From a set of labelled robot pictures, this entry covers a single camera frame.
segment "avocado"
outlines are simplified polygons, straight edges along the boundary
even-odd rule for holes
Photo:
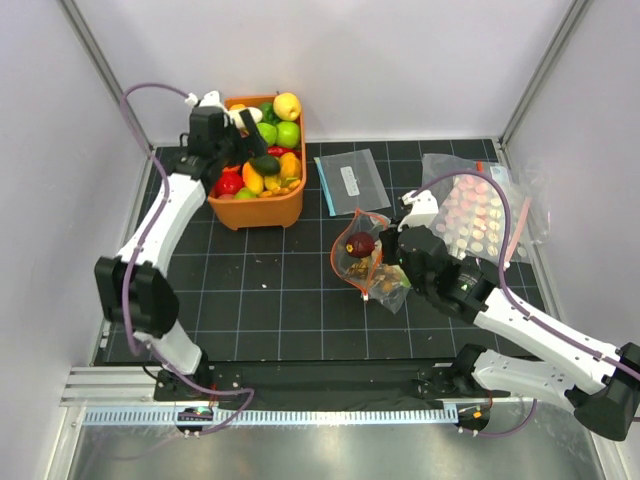
[[[280,162],[273,155],[262,155],[252,158],[249,163],[253,169],[262,176],[277,175],[280,173]]]

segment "orange plastic container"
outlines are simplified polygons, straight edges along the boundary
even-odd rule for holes
[[[255,97],[235,97],[225,100],[229,108],[236,103],[247,107],[259,107],[264,102],[272,102],[275,95]],[[216,213],[220,222],[231,230],[245,227],[271,227],[282,225],[290,227],[298,220],[302,212],[302,192],[307,183],[307,152],[304,143],[304,112],[300,114],[296,123],[300,125],[300,162],[302,162],[302,176],[300,185],[293,192],[282,197],[248,198],[244,200],[219,200],[209,193],[209,205]]]

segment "open plastic bag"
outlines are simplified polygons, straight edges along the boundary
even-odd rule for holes
[[[373,298],[397,313],[411,288],[397,265],[382,263],[378,235],[389,227],[384,215],[356,210],[347,229],[331,249],[331,266],[342,280],[362,292],[365,301]]]
[[[526,222],[531,200],[521,193],[510,172],[497,163],[475,162],[452,155],[422,157],[423,184],[454,170],[484,172],[502,187],[512,219],[506,260],[530,262],[525,245],[530,243]],[[445,241],[449,253],[458,258],[469,254],[496,263],[505,234],[505,212],[495,189],[481,178],[458,175],[430,190],[440,208],[429,228]]]

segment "bag of candy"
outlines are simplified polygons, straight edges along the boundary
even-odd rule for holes
[[[398,265],[386,265],[378,235],[389,227],[384,215],[356,210],[353,220],[331,249],[331,266],[336,275],[362,292],[366,302],[373,298],[397,313],[411,284]]]

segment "ziplock bag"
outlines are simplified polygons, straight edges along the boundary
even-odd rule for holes
[[[422,157],[423,184],[460,169],[482,171],[502,187],[512,218],[506,260],[530,262],[522,244],[528,243],[525,226],[530,199],[520,193],[505,167],[452,155],[426,154]],[[504,236],[505,214],[495,189],[481,178],[458,175],[430,190],[440,209],[429,228],[445,241],[449,253],[458,258],[470,254],[496,263]]]
[[[391,206],[369,149],[314,160],[332,217]]]
[[[378,235],[389,227],[383,215],[356,210],[347,229],[331,249],[331,266],[342,280],[362,292],[365,301],[373,298],[397,313],[411,288],[397,265],[382,263]]]

